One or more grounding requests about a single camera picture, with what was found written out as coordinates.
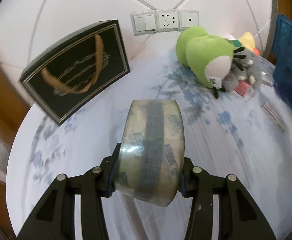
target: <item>gold border on bag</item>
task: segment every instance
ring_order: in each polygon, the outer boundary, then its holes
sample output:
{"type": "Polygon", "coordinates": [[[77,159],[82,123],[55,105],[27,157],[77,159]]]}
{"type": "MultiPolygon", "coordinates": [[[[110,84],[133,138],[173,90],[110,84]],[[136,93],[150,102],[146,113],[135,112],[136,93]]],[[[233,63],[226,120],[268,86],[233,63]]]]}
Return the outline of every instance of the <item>gold border on bag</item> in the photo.
{"type": "Polygon", "coordinates": [[[107,26],[105,28],[102,28],[94,33],[90,33],[89,35],[81,38],[80,40],[72,43],[71,45],[67,46],[66,48],[62,49],[61,51],[59,51],[57,54],[55,54],[54,56],[52,56],[51,58],[49,58],[47,61],[45,61],[42,65],[40,65],[36,70],[34,70],[29,76],[28,78],[26,78],[23,81],[23,84],[27,87],[28,92],[34,97],[35,101],[45,110],[47,111],[51,117],[57,122],[60,123],[62,122],[65,118],[68,117],[68,115],[74,111],[77,107],[79,107],[83,102],[85,102],[86,100],[88,100],[90,97],[93,97],[97,92],[99,92],[102,88],[106,87],[109,83],[111,83],[112,81],[114,81],[116,78],[118,78],[119,76],[121,76],[122,74],[124,74],[125,72],[127,72],[127,65],[126,65],[126,61],[125,61],[125,57],[124,57],[124,52],[123,52],[123,47],[121,45],[120,42],[120,38],[119,38],[119,33],[118,33],[118,29],[117,29],[117,25],[116,24],[112,24],[110,26],[107,26]],[[54,113],[54,111],[45,103],[45,101],[41,98],[41,96],[36,92],[36,90],[32,87],[32,85],[29,83],[29,80],[35,76],[39,71],[41,71],[43,68],[46,67],[47,64],[49,64],[50,62],[52,62],[54,59],[56,59],[58,56],[60,56],[61,54],[63,54],[65,51],[69,50],[70,48],[74,47],[75,45],[81,43],[82,41],[85,41],[87,39],[89,39],[92,36],[95,36],[96,34],[99,34],[103,31],[109,30],[111,28],[114,28],[114,32],[115,32],[115,36],[116,36],[116,40],[117,40],[117,44],[119,47],[119,51],[120,51],[120,55],[123,61],[123,65],[125,70],[121,73],[119,73],[117,76],[113,77],[111,80],[109,80],[107,83],[105,83],[104,85],[102,85],[101,87],[99,87],[98,89],[94,90],[92,93],[90,93],[87,97],[85,97],[83,100],[81,100],[76,106],[74,106],[71,110],[69,110],[64,116],[62,116],[61,118],[54,113]]]}

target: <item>plush toy tag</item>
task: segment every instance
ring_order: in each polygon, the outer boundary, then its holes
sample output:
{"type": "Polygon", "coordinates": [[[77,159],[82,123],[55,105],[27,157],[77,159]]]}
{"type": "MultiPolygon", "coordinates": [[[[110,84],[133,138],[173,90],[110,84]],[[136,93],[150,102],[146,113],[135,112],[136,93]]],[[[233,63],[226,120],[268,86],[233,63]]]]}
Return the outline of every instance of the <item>plush toy tag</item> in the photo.
{"type": "Polygon", "coordinates": [[[216,87],[216,88],[221,88],[221,78],[216,78],[216,77],[206,77],[209,84],[211,84],[213,87],[216,87]]]}

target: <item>green plush toy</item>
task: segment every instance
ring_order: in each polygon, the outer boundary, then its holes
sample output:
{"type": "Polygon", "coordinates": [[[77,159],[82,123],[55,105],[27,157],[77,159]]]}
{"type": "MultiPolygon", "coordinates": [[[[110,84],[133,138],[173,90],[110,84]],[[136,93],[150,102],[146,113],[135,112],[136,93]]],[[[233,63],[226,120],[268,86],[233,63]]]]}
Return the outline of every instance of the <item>green plush toy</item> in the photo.
{"type": "Polygon", "coordinates": [[[198,80],[209,88],[222,88],[229,73],[235,46],[229,40],[208,35],[202,27],[190,27],[178,37],[176,55],[189,66],[198,80]]]}

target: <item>roll of tape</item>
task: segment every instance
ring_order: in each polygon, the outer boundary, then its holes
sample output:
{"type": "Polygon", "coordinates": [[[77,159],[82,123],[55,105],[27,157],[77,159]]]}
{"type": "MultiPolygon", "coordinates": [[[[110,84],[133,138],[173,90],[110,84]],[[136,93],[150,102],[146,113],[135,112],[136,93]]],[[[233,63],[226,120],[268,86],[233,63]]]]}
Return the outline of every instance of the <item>roll of tape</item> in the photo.
{"type": "Polygon", "coordinates": [[[168,206],[178,190],[184,149],[182,116],[175,100],[134,100],[119,152],[116,189],[168,206]]]}

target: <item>round table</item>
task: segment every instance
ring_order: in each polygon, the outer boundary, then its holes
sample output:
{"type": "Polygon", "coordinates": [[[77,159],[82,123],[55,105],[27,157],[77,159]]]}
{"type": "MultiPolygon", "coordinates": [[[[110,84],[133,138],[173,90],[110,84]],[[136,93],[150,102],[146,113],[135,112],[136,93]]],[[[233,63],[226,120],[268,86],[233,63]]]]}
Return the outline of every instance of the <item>round table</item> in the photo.
{"type": "MultiPolygon", "coordinates": [[[[129,62],[131,73],[60,127],[32,106],[16,135],[7,169],[7,207],[16,234],[58,174],[81,175],[111,155],[121,141],[133,99],[175,99],[184,122],[185,156],[212,175],[235,174],[278,239],[292,230],[292,111],[265,85],[248,101],[233,93],[214,99],[177,61],[172,51],[177,37],[168,42],[161,35],[152,35],[139,57],[129,62]],[[265,102],[282,118],[283,133],[262,111],[265,102]]],[[[191,199],[180,193],[166,208],[117,191],[102,203],[110,239],[184,239],[191,199]]],[[[214,215],[213,239],[217,221],[214,215]]],[[[79,197],[75,232],[81,239],[79,197]]]]}

